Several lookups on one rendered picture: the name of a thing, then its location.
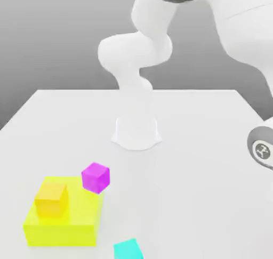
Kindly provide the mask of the small magenta cube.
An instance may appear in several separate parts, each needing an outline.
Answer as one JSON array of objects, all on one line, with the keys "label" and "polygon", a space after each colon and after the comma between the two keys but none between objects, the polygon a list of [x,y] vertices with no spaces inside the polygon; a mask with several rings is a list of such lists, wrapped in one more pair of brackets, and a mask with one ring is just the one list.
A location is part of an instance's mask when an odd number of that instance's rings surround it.
[{"label": "small magenta cube", "polygon": [[110,169],[98,163],[90,164],[81,175],[83,188],[98,195],[110,184]]}]

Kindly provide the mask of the small orange cube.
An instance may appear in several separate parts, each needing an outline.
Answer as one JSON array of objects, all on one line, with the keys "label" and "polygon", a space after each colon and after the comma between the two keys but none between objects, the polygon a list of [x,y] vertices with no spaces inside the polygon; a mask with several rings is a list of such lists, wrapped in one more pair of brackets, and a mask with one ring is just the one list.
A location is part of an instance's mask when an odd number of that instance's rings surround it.
[{"label": "small orange cube", "polygon": [[61,217],[68,206],[67,185],[43,183],[34,203],[39,217]]}]

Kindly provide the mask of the small cyan cube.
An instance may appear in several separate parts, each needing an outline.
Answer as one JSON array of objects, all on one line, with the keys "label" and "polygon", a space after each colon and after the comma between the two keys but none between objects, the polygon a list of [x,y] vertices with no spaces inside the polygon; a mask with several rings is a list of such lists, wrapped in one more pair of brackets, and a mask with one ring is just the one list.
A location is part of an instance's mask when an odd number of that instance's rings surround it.
[{"label": "small cyan cube", "polygon": [[144,259],[135,238],[114,244],[114,259]]}]

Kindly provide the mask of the large yellow box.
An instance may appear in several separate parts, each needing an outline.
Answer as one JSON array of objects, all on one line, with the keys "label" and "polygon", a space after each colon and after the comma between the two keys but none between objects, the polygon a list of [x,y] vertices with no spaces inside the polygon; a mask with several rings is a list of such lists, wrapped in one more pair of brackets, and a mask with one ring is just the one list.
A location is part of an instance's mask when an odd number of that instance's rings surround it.
[{"label": "large yellow box", "polygon": [[103,193],[85,190],[82,179],[76,177],[45,177],[43,183],[65,183],[68,189],[68,207],[61,217],[39,217],[32,204],[23,223],[27,245],[96,246]]}]

